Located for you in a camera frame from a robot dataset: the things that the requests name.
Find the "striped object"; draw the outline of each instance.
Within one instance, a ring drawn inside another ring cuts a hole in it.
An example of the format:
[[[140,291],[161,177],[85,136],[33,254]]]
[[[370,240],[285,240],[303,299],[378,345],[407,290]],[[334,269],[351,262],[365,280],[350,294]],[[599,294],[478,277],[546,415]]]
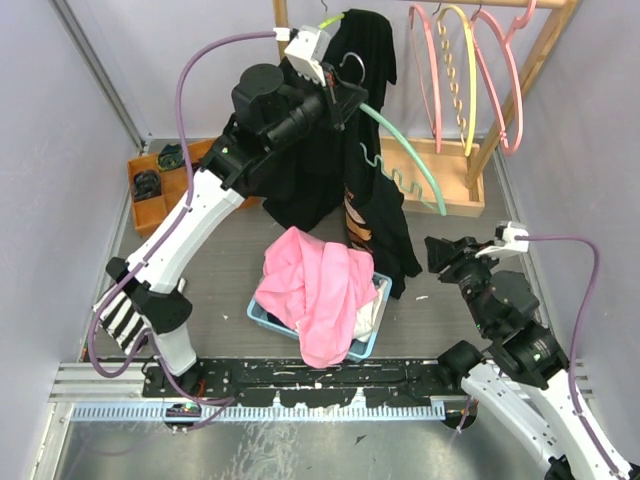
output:
[[[178,282],[178,291],[182,293],[187,281],[181,278]],[[93,306],[94,313],[102,305],[105,298],[115,288],[111,286]],[[151,328],[149,320],[144,315],[136,312],[131,300],[124,292],[116,295],[113,301],[100,314],[100,325],[105,332],[113,338],[120,349],[127,355],[136,343],[140,333],[145,328]]]

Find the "gray floor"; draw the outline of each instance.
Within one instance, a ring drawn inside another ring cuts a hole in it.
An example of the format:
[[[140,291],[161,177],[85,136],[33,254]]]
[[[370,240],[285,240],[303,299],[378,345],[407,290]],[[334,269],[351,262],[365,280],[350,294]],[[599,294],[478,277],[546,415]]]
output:
[[[440,217],[409,213],[407,221],[413,246],[423,268],[427,235],[457,240],[475,236],[493,237],[496,223],[507,213],[494,166],[485,170],[486,209],[480,218]],[[185,271],[186,296],[194,305],[189,331],[200,356],[299,357],[295,341],[255,325],[246,308],[261,276],[265,249],[283,229],[260,207],[240,210],[228,217],[192,259]],[[345,242],[344,214],[341,209],[325,218],[312,232],[325,241]],[[129,219],[121,256],[142,244]],[[502,268],[521,270],[517,258]],[[417,300],[427,295],[428,298]],[[117,345],[100,332],[101,356],[120,355]],[[442,285],[434,275],[423,272],[408,279],[400,300],[390,299],[373,355],[377,357],[436,357],[459,340],[484,347],[474,328],[457,286]]]
[[[124,451],[107,457],[84,448]],[[73,423],[57,480],[539,480],[544,472],[487,410],[453,442],[440,422]]]

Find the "wooden post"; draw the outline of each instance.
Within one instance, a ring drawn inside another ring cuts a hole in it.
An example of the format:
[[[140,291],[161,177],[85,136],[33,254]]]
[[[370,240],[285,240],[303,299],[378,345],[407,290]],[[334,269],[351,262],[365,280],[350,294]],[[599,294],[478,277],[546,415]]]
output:
[[[549,14],[549,18],[542,27],[542,31],[540,32],[540,35],[538,35],[538,38],[536,39],[536,42],[534,43],[531,52],[529,52],[529,56],[519,73],[523,99],[529,90],[531,90],[531,87],[540,73],[542,65],[556,44],[558,37],[569,23],[569,20],[578,7],[580,1],[581,0],[567,0],[564,7],[552,10]],[[505,124],[508,126],[513,120],[513,115],[515,113],[511,95],[509,95],[502,105],[502,112],[504,114]],[[499,142],[500,130],[497,122],[494,122],[491,130],[489,130],[489,134],[484,139],[484,142],[482,142],[480,150],[478,150],[478,153],[471,158],[466,179],[467,188],[471,189],[476,185],[478,177],[482,173],[482,170],[484,170],[487,163],[489,163],[489,160],[491,159],[491,156]]]
[[[289,26],[289,13],[287,12],[287,0],[273,0],[273,16],[276,20],[276,27]],[[280,60],[284,58],[284,49],[287,47],[285,42],[278,42],[278,51],[280,52]]]

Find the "black garment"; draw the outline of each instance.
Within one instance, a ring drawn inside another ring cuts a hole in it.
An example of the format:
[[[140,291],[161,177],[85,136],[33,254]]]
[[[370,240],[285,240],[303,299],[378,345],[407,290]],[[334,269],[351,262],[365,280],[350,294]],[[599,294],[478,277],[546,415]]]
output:
[[[344,67],[338,67],[347,52],[357,53],[365,63],[367,103],[380,110],[387,82],[396,81],[388,20],[374,12],[349,10],[329,44],[324,60],[336,67],[342,80],[358,83],[362,71],[357,60],[347,58]],[[287,61],[280,68],[285,78],[296,75]],[[283,227],[296,226],[303,231],[311,230],[338,205],[348,202],[345,219],[352,246],[371,253],[376,271],[393,280],[391,295],[400,298],[405,275],[413,277],[422,267],[402,211],[404,197],[379,166],[367,164],[363,146],[370,160],[380,154],[377,122],[357,111],[343,132],[316,129],[287,150],[281,169],[256,195],[267,197],[264,208]]]

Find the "laundry basket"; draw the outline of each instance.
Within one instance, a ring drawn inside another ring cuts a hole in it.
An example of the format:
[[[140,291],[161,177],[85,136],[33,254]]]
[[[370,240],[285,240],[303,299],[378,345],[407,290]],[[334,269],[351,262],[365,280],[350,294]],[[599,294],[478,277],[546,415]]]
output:
[[[359,340],[354,340],[351,344],[351,348],[349,349],[349,353],[347,354],[347,360],[361,362],[365,358],[368,358],[373,351],[373,347],[378,337],[378,330],[380,329],[382,315],[384,314],[384,310],[387,306],[387,300],[389,299],[389,292],[391,292],[392,284],[391,279],[386,275],[382,275],[379,273],[373,274],[373,283],[376,285],[376,287],[379,286],[383,280],[386,280],[387,284],[384,289],[382,303],[380,304],[380,308],[378,309],[378,315],[376,316],[375,323],[373,324],[373,331],[371,332],[369,341],[360,342]],[[249,315],[249,318],[253,319],[258,325],[266,328],[267,330],[281,333],[282,335],[286,335],[290,338],[295,338],[296,340],[298,339],[298,332],[269,321],[267,311],[262,308],[258,304],[258,302],[256,302],[255,296],[251,299],[251,303],[249,303],[249,307],[247,308],[247,315]]]

